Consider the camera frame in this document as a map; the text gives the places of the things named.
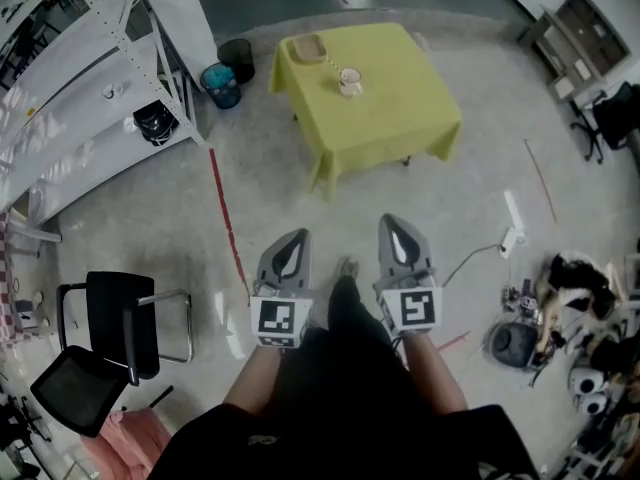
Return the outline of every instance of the beige tray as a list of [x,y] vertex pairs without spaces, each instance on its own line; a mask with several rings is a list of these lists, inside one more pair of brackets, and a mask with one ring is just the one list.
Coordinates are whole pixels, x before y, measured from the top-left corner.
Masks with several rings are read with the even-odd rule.
[[293,48],[302,62],[322,62],[327,58],[327,49],[318,34],[294,38]]

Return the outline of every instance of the checkered cloth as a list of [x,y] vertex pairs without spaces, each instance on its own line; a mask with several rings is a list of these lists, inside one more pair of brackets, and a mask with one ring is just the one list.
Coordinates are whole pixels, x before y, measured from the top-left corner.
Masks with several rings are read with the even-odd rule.
[[11,278],[7,261],[7,223],[9,216],[0,213],[0,344],[11,344],[30,340],[34,335],[23,332],[12,309],[9,294]]

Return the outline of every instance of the black shirt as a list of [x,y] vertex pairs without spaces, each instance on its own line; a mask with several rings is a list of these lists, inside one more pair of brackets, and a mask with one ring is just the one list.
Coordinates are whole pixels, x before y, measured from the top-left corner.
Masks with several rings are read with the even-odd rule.
[[475,479],[479,462],[535,477],[500,407],[436,417],[389,346],[316,331],[283,358],[263,415],[215,407],[176,433],[149,480],[223,471],[299,478],[354,468]]

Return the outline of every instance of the gray shoe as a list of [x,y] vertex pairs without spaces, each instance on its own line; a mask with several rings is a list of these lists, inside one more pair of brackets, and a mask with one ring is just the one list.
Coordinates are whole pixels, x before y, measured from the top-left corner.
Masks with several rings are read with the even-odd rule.
[[359,272],[360,263],[351,258],[351,256],[345,256],[338,263],[338,277],[349,276],[358,279]]

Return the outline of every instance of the blue trash can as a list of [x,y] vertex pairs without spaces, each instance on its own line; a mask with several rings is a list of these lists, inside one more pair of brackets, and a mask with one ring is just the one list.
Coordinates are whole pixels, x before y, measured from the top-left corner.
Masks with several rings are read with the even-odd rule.
[[222,63],[205,69],[200,76],[200,84],[211,96],[216,107],[221,109],[235,107],[242,97],[233,70]]

